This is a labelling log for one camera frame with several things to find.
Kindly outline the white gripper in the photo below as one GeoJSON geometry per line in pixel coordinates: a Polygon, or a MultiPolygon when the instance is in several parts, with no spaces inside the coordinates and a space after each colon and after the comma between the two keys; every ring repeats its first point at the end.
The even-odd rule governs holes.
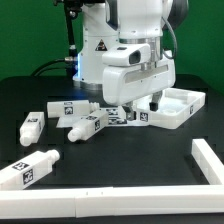
{"type": "Polygon", "coordinates": [[[155,67],[143,70],[140,65],[131,67],[107,66],[103,71],[103,98],[109,105],[123,105],[126,119],[134,121],[136,112],[131,104],[126,104],[152,95],[149,103],[151,111],[157,111],[162,98],[162,90],[175,83],[174,61],[164,57],[155,67]]]}

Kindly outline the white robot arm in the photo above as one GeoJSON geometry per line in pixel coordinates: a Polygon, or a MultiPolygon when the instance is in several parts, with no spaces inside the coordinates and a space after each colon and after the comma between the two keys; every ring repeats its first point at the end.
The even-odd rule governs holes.
{"type": "Polygon", "coordinates": [[[156,111],[175,83],[175,51],[162,46],[188,14],[188,0],[54,0],[63,4],[75,85],[102,90],[104,101],[136,118],[133,103],[147,95],[156,111]]]}

